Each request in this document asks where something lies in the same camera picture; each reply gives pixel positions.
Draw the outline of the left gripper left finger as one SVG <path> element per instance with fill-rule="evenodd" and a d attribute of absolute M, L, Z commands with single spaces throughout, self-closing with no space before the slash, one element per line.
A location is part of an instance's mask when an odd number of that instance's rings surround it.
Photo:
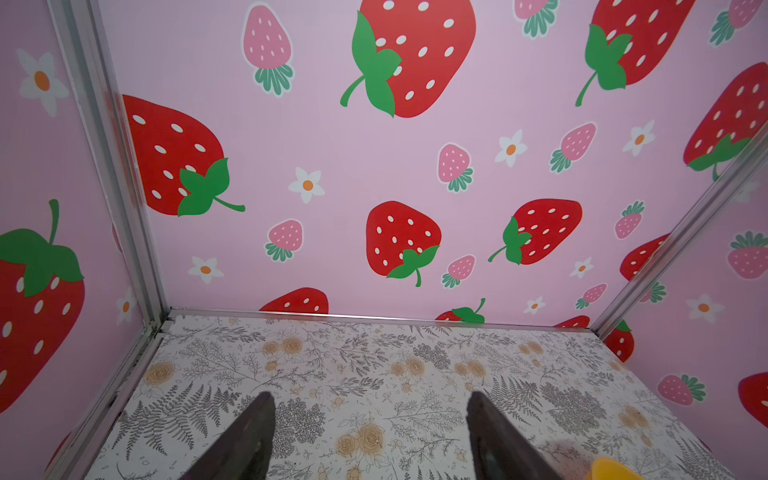
<path fill-rule="evenodd" d="M 181 479 L 264 480 L 275 429 L 275 400 L 269 392 L 261 392 Z"/>

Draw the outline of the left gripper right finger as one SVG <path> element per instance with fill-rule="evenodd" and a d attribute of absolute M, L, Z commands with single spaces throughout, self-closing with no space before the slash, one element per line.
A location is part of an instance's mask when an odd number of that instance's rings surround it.
<path fill-rule="evenodd" d="M 471 394 L 466 419 L 477 479 L 561 479 L 485 394 Z"/>

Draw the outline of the yellow plastic tray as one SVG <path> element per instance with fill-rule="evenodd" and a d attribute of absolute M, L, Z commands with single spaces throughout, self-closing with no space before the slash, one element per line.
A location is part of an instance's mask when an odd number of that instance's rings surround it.
<path fill-rule="evenodd" d="M 643 477 L 611 458 L 593 461 L 585 480 L 643 480 Z"/>

